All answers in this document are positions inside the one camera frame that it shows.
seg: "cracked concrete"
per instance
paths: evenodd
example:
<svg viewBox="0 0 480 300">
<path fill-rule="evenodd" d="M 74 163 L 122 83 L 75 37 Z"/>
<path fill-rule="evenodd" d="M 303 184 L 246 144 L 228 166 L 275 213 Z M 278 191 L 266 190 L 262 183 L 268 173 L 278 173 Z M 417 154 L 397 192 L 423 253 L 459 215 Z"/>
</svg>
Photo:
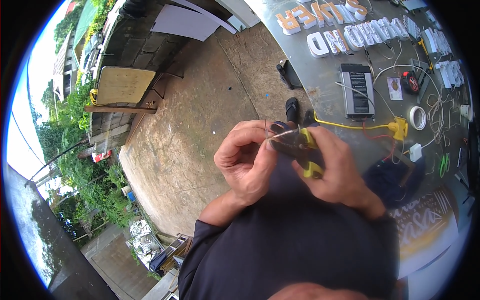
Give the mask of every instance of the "cracked concrete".
<svg viewBox="0 0 480 300">
<path fill-rule="evenodd" d="M 175 57 L 175 73 L 155 88 L 155 115 L 146 115 L 119 154 L 137 200 L 158 229 L 193 235 L 202 209 L 228 190 L 213 155 L 242 120 L 285 120 L 285 101 L 295 96 L 311 107 L 303 90 L 288 90 L 275 69 L 285 54 L 258 24 L 237 35 L 219 28 L 206 41 L 192 40 Z"/>
</svg>

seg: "blue bucket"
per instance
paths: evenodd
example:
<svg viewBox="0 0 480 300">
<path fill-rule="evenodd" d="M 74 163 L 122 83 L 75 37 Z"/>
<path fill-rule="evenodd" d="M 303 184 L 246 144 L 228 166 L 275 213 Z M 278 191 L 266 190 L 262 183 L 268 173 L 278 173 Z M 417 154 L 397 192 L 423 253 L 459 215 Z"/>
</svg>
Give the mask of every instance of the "blue bucket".
<svg viewBox="0 0 480 300">
<path fill-rule="evenodd" d="M 128 192 L 127 197 L 128 197 L 128 199 L 130 199 L 130 201 L 132 201 L 132 202 L 135 201 L 135 200 L 137 200 L 137 198 L 135 198 L 135 195 L 133 194 L 133 192 Z"/>
</svg>

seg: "yellow rope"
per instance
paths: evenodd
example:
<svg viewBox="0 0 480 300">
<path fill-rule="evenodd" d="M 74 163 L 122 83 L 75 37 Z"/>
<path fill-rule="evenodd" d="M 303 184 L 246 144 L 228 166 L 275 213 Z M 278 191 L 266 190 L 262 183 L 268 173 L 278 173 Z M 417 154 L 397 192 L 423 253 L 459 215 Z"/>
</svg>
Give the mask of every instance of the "yellow rope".
<svg viewBox="0 0 480 300">
<path fill-rule="evenodd" d="M 98 95 L 98 90 L 97 89 L 91 89 L 89 95 L 90 95 L 90 101 L 92 101 L 93 105 L 95 105 L 95 106 L 104 106 L 105 105 L 105 104 L 102 104 L 102 105 L 97 104 L 95 98 L 93 98 L 93 95 Z"/>
<path fill-rule="evenodd" d="M 315 112 L 315 110 L 313 111 L 313 117 L 315 118 L 315 121 L 317 121 L 319 123 L 322 123 L 322 124 L 328 124 L 328 125 L 333 125 L 333 126 L 338 126 L 338 127 L 348 128 L 348 129 L 363 129 L 363 127 L 361 127 L 361 126 L 347 126 L 347 125 L 343 125 L 343 124 L 338 124 L 338 123 L 332 123 L 332 122 L 319 120 L 317 118 L 317 113 Z M 388 124 L 365 127 L 365 129 L 376 129 L 376 128 L 382 128 L 382 127 L 388 127 Z"/>
</svg>

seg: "flip-flop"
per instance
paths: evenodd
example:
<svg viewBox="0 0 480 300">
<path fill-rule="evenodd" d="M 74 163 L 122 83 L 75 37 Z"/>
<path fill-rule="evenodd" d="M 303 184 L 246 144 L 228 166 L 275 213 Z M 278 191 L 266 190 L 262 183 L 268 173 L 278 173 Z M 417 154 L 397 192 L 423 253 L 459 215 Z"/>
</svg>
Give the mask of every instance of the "flip-flop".
<svg viewBox="0 0 480 300">
<path fill-rule="evenodd" d="M 316 123 L 315 121 L 315 115 L 313 113 L 313 109 L 310 108 L 307 111 L 305 111 L 305 117 L 303 117 L 303 126 L 304 127 L 309 127 L 310 125 Z"/>
<path fill-rule="evenodd" d="M 292 121 L 295 124 L 298 124 L 299 120 L 299 101 L 295 98 L 292 97 L 288 99 L 285 103 L 285 113 L 287 115 L 287 122 Z"/>
</svg>

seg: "navy shirt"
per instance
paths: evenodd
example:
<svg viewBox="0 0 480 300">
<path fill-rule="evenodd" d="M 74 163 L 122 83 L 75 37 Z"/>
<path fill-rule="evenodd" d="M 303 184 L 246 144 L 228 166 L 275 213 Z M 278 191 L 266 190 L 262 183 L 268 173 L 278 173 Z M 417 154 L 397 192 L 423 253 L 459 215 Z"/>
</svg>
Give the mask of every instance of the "navy shirt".
<svg viewBox="0 0 480 300">
<path fill-rule="evenodd" d="M 392 218 L 367 221 L 308 193 L 267 195 L 226 228 L 196 221 L 180 269 L 180 299 L 265 300 L 299 282 L 388 298 L 398 260 Z"/>
</svg>

